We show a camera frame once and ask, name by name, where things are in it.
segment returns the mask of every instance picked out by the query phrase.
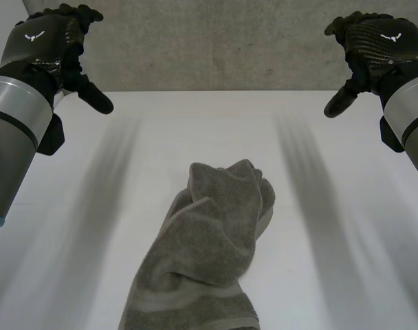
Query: metal band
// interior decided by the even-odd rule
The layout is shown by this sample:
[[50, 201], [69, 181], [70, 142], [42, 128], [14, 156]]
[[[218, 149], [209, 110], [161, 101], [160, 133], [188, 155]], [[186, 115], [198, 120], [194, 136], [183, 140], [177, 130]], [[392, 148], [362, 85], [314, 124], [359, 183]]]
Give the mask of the metal band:
[[38, 144], [53, 116], [49, 102], [33, 87], [17, 79], [0, 76], [0, 112], [23, 123]]
[[418, 118], [418, 78], [397, 90], [385, 106], [384, 116], [404, 145], [406, 129]]

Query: black glove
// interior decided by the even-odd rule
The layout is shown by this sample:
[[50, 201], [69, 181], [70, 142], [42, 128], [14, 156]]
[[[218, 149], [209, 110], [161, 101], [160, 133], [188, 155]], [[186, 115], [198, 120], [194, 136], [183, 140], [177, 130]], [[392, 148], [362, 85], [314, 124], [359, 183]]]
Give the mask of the black glove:
[[45, 9], [19, 22], [9, 35], [1, 65], [31, 64], [52, 76], [54, 92], [62, 88], [77, 91], [81, 99], [101, 113], [111, 113], [113, 103], [86, 75], [80, 74], [79, 56], [84, 52], [84, 35], [91, 23], [104, 17], [87, 5], [73, 8], [62, 4]]
[[[353, 72], [325, 107], [329, 118], [340, 115], [365, 91], [380, 95], [385, 106], [397, 89], [418, 77], [418, 28], [407, 19], [354, 12], [346, 18], [336, 18], [325, 34], [335, 35]], [[404, 151], [384, 118], [380, 129], [382, 140], [389, 147]]]

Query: gray wall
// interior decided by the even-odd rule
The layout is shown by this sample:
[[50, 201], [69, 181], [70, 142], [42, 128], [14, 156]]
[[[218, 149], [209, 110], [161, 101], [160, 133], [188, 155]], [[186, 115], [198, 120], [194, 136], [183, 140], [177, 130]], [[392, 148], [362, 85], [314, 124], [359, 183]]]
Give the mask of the gray wall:
[[24, 5], [18, 0], [0, 0], [0, 62], [10, 30], [27, 16]]
[[[24, 0], [29, 12], [60, 1]], [[360, 10], [418, 25], [418, 0], [83, 2], [105, 15], [82, 63], [107, 91], [338, 89], [350, 71], [330, 21]]]

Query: white table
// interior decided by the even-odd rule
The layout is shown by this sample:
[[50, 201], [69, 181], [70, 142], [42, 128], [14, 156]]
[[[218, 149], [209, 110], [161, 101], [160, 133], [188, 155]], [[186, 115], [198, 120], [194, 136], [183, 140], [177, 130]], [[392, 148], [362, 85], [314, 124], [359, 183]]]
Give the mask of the white table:
[[376, 97], [330, 120], [332, 92], [109, 95], [109, 116], [56, 109], [67, 141], [0, 230], [0, 330], [116, 329], [189, 165], [243, 158], [276, 191], [241, 279], [262, 329], [418, 330], [418, 174], [381, 142]]

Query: crumpled towel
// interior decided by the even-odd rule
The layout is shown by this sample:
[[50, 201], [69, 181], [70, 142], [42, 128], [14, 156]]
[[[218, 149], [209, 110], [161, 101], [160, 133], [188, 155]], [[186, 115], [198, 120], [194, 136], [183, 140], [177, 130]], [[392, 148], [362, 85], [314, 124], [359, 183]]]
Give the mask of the crumpled towel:
[[248, 160], [190, 166], [134, 278], [120, 330], [260, 329], [238, 279], [272, 218], [274, 191]]

